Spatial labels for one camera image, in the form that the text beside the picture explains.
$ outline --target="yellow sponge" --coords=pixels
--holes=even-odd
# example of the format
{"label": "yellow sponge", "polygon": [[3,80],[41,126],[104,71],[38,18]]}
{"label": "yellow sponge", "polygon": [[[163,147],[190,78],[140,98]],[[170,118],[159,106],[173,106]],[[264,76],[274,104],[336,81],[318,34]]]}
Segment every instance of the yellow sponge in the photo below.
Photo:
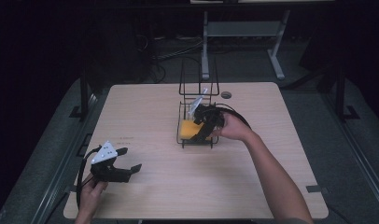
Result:
{"label": "yellow sponge", "polygon": [[189,119],[183,119],[181,120],[181,127],[180,127],[180,138],[189,140],[191,137],[199,132],[201,130],[202,126],[204,126],[203,123],[197,125],[193,122],[193,120]]}

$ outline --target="table surface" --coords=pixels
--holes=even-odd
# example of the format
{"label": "table surface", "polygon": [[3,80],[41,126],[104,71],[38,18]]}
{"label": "table surface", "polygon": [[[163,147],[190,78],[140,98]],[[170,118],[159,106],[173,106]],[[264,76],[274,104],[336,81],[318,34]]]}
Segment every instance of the table surface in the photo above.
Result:
{"label": "table surface", "polygon": [[[187,84],[186,91],[197,90]],[[220,83],[231,99],[213,96],[212,102],[233,107],[246,118],[266,146],[288,171],[303,194],[313,218],[328,209],[288,110],[274,83]],[[116,168],[142,163],[129,183],[110,183],[95,215],[123,219],[273,218],[257,172],[245,145],[219,138],[210,146],[185,146],[176,141],[178,109],[183,96],[178,84],[118,85],[111,88],[88,151],[106,140],[128,153]],[[84,176],[90,172],[87,163]],[[71,193],[64,216],[77,215]]]}

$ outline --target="black cable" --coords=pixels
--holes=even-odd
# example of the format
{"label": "black cable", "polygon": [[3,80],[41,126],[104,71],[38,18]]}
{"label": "black cable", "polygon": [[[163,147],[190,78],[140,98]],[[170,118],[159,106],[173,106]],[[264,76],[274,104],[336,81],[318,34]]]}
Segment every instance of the black cable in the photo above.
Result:
{"label": "black cable", "polygon": [[229,106],[229,105],[226,105],[226,104],[216,104],[216,105],[225,105],[225,106],[227,106],[229,109],[231,109],[231,110],[233,110],[233,111],[235,111],[231,106]]}
{"label": "black cable", "polygon": [[338,217],[340,217],[341,219],[343,219],[347,224],[352,224],[352,222],[347,219],[344,215],[342,215],[338,210],[336,210],[335,208],[333,208],[331,205],[329,205],[328,203],[326,203],[327,207],[332,211],[334,212],[336,215],[338,215]]}
{"label": "black cable", "polygon": [[83,183],[81,187],[84,188],[84,186],[87,185],[91,180],[93,180],[93,177],[91,177],[89,180]]}
{"label": "black cable", "polygon": [[87,164],[87,159],[89,156],[94,153],[98,152],[101,147],[95,148],[91,150],[85,157],[82,159],[81,164],[79,166],[78,176],[77,176],[77,187],[76,187],[76,196],[77,196],[77,206],[79,209],[80,203],[81,203],[81,191],[82,191],[82,176],[84,176],[84,170],[85,165]]}

